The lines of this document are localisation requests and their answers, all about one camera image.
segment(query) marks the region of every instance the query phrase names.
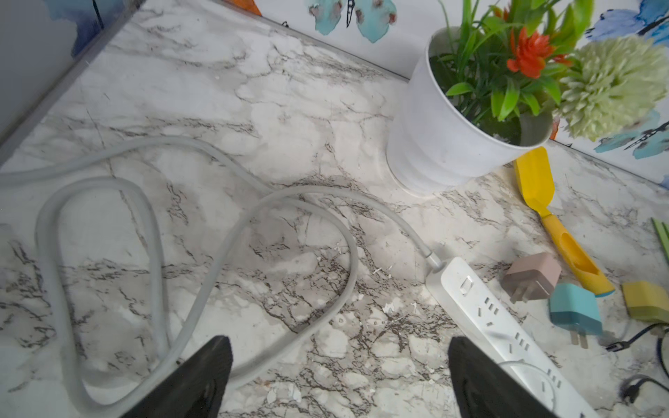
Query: trowel handle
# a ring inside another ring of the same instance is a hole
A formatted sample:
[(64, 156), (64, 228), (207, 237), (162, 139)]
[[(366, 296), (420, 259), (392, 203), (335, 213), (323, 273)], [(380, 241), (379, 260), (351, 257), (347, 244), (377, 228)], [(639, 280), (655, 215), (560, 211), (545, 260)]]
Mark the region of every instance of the trowel handle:
[(593, 292), (598, 298), (615, 291), (611, 282), (557, 219), (557, 216), (548, 215), (541, 218), (541, 221), (584, 289)]

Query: gray cable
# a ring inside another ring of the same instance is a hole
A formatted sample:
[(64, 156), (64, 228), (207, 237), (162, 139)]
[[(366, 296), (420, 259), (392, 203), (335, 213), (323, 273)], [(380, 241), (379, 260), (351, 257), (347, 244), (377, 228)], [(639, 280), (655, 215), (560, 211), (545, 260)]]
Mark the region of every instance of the gray cable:
[[(183, 323), (181, 331), (177, 335), (172, 347), (169, 348), (167, 340), (167, 327), (165, 321), (165, 309), (163, 306), (163, 283), (161, 275), (161, 266), (163, 263), (163, 249), (160, 242), (160, 234), (158, 231), (158, 224), (155, 219), (155, 214), (151, 209), (151, 205), (146, 195), (134, 183), (124, 179), (115, 179), (112, 177), (96, 177), (92, 179), (85, 179), (65, 186), (44, 204), (37, 217), (37, 226), (35, 228), (35, 239), (37, 241), (38, 263), (41, 270), (44, 286), (47, 291), (47, 297), (52, 306), (54, 316), (54, 329), (58, 335), (58, 340), (62, 345), (61, 361), (64, 376), (64, 384), (68, 395), (74, 406), (86, 417), (95, 418), (116, 418), (132, 406), (144, 398), (158, 383), (165, 379), (175, 368), (175, 363), (179, 355), (183, 352), (188, 343), (197, 321), (202, 315), (202, 311), (206, 305), (207, 299), (216, 283), (219, 271), (227, 259), (227, 255), (232, 249), (236, 239), (241, 234), (249, 221), (258, 214), (258, 211), (263, 207), (281, 200), (284, 203), (289, 203), (295, 207), (305, 209), (316, 215), (324, 217), (330, 221), (344, 236), (349, 247), (350, 266), (348, 282), (341, 293), (341, 295), (332, 303), (332, 306), (312, 324), (309, 324), (302, 332), (300, 332), (293, 340), (287, 342), (284, 346), (276, 350), (273, 355), (266, 356), (257, 362), (252, 362), (243, 370), (234, 369), (230, 375), (228, 387), (234, 389), (240, 387), (263, 373), (278, 361), (279, 358), (302, 344), (306, 339), (310, 338), (321, 326), (329, 322), (334, 315), (345, 305), (350, 299), (353, 289), (355, 287), (355, 279), (358, 270), (358, 253), (357, 244), (351, 232), (346, 226), (341, 223), (333, 214), (325, 209), (307, 203), (298, 199), (290, 197), (301, 195), (304, 193), (325, 193), (342, 198), (349, 198), (360, 201), (380, 212), (386, 214), (394, 222), (396, 222), (408, 234), (418, 246), (420, 252), (426, 257), (428, 263), (433, 268), (441, 268), (441, 260), (438, 259), (429, 249), (429, 247), (420, 239), (418, 234), (404, 221), (400, 216), (392, 212), (386, 206), (379, 202), (370, 199), (364, 195), (354, 193), (345, 189), (338, 189), (334, 187), (323, 186), (297, 186), (288, 187), (274, 191), (265, 186), (261, 181), (257, 180), (239, 165), (230, 160), (220, 150), (207, 144), (206, 142), (195, 140), (192, 138), (183, 138), (178, 136), (154, 137), (154, 138), (139, 138), (134, 140), (124, 141), (118, 145), (107, 148), (93, 154), (89, 154), (72, 161), (38, 169), (33, 171), (26, 171), (23, 173), (9, 173), (0, 175), (0, 187), (10, 187), (20, 185), (32, 181), (43, 179), (50, 179), (56, 176), (71, 173), (72, 171), (87, 167), (88, 165), (97, 163), (98, 161), (119, 155), (129, 150), (137, 149), (144, 146), (154, 145), (178, 145), (197, 148), (206, 152), (208, 155), (217, 159), (225, 166), (230, 168), (235, 174), (247, 181), (251, 186), (261, 193), (269, 193), (253, 207), (246, 211), (237, 223), (232, 227), (228, 235), (226, 235), (223, 243), (213, 257), (211, 267), (203, 281), (202, 287), (198, 292), (193, 306), (191, 307), (186, 320)], [(142, 221), (146, 231), (145, 237), (147, 239), (147, 251), (149, 253), (150, 266), (150, 280), (151, 280), (151, 320), (153, 325), (153, 337), (156, 341), (157, 354), (160, 358), (160, 363), (156, 369), (139, 384), (133, 391), (109, 405), (101, 405), (88, 394), (83, 382), (80, 364), (78, 361), (78, 353), (76, 350), (74, 332), (72, 330), (72, 323), (70, 320), (70, 311), (66, 300), (66, 295), (62, 287), (62, 280), (58, 271), (60, 263), (60, 248), (58, 245), (58, 216), (60, 210), (65, 203), (74, 195), (93, 188), (111, 188), (122, 191), (129, 200), (136, 207), (138, 216)]]

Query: power strip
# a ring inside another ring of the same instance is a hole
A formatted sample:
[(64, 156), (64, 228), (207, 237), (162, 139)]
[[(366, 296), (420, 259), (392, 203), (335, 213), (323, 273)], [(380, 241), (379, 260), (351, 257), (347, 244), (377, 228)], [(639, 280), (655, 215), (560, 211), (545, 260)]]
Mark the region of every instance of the power strip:
[[(599, 418), (595, 410), (558, 371), (534, 340), (460, 257), (455, 257), (425, 284), (464, 334), (496, 362), (521, 361), (546, 371), (548, 377), (529, 367), (506, 367), (546, 407), (560, 418)], [(553, 380), (555, 399), (546, 379)]]

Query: flower pot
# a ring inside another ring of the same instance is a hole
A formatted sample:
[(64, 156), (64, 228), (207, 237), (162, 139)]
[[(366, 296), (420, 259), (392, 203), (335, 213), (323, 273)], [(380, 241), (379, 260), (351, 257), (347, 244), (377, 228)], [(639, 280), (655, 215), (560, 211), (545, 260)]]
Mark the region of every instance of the flower pot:
[(437, 31), (418, 61), (386, 148), (397, 180), (421, 194), (464, 184), (541, 146), (553, 123), (550, 114), (521, 115), (520, 145), (474, 126), (444, 96), (430, 69), (431, 56), (450, 52), (446, 34), (446, 29)]

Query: yellow trowel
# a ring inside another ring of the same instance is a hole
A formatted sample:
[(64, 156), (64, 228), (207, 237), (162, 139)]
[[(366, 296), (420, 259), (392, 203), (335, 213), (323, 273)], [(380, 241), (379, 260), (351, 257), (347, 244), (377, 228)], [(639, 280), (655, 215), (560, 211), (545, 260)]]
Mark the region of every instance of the yellow trowel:
[(555, 194), (555, 184), (546, 149), (540, 146), (526, 153), (516, 160), (514, 167), (525, 203), (541, 216), (541, 222), (576, 278), (583, 284), (583, 288), (593, 292), (598, 298), (613, 293), (615, 288), (604, 273), (560, 220), (548, 210)]

